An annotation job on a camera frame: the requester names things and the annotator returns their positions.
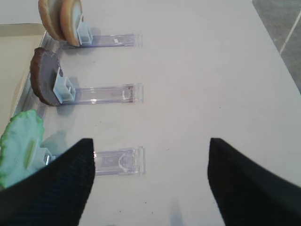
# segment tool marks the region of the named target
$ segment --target plastic holder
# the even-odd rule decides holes
[[[97,152],[94,154],[95,174],[104,175],[130,175],[145,174],[145,149],[124,148],[116,151]]]
[[[47,148],[40,147],[39,139],[37,139],[32,146],[27,170],[30,173],[35,173],[36,171],[50,164],[51,161],[52,154]]]
[[[142,84],[129,84],[113,87],[75,89],[74,101],[64,101],[63,105],[135,103],[143,101]]]
[[[64,76],[61,67],[58,67],[53,92],[62,104],[65,101],[74,101],[76,91],[69,78]]]
[[[93,36],[90,30],[90,26],[87,22],[83,22],[83,15],[80,15],[79,25],[76,29],[79,43],[81,45],[91,45]]]
[[[139,103],[143,102],[143,85],[140,83],[113,87],[75,89],[74,101],[63,101],[62,105]],[[27,94],[22,111],[35,109],[44,118],[48,106],[40,102],[33,90]]]
[[[122,35],[93,35],[91,44],[82,43],[80,46],[73,46],[67,42],[61,43],[62,49],[71,48],[96,48],[96,47],[122,47],[143,45],[141,34]]]

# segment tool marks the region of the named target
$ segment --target brown cookie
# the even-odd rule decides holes
[[[30,65],[30,81],[34,94],[42,103],[60,106],[53,87],[60,62],[55,53],[44,48],[36,48]]]
[[[42,23],[55,40],[66,40],[60,24],[63,0],[39,0],[39,12]]]

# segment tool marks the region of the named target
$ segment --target round cookie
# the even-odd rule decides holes
[[[77,26],[82,14],[80,0],[63,0],[60,23],[66,40],[74,46],[79,46]]]
[[[39,12],[42,23],[55,40],[66,40],[61,29],[60,14],[63,0],[39,0]]]

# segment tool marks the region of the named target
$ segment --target mint green object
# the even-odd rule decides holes
[[[28,161],[37,140],[40,146],[44,131],[43,120],[35,110],[10,119],[0,138],[0,186],[7,188],[31,174]]]

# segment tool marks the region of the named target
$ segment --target floor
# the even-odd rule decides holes
[[[253,0],[253,5],[301,92],[301,0]]]

